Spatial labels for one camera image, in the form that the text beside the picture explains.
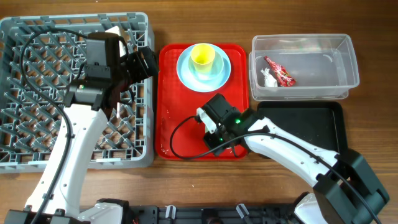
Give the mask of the white napkin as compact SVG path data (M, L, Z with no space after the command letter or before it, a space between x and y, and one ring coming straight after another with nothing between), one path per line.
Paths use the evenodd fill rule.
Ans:
M269 68L261 69L261 73L264 76L265 87L270 87L270 88L278 87L277 80L271 75L271 70Z

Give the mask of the white plastic fork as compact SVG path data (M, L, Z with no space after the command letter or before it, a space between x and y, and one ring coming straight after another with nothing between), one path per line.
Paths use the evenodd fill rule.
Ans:
M120 102L117 102L116 117L117 117L117 119L120 119L120 117L121 117L121 104L120 104Z

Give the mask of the red candy wrapper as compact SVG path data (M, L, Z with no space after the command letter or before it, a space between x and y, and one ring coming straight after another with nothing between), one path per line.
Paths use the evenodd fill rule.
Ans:
M264 57L265 61L270 65L272 71L277 77L277 81L282 87L290 87L296 84L296 80L287 72L280 64L275 63L268 56Z

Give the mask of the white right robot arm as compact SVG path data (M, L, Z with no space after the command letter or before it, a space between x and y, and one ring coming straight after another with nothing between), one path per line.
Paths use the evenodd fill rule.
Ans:
M284 131L252 109L240 112L221 94L197 108L210 151L233 145L266 156L297 174L313 192L294 208L302 223L379 223L389 195L362 154L324 149Z

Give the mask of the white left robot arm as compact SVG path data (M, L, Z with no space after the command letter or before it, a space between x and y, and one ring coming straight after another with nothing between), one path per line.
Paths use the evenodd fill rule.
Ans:
M127 43L120 35L92 32L85 36L86 62L67 85L59 109L62 123L55 145L23 210L9 210L5 223L137 223L127 200L102 198L84 212L81 188L93 149L105 130L120 94L159 72L150 47L121 55Z

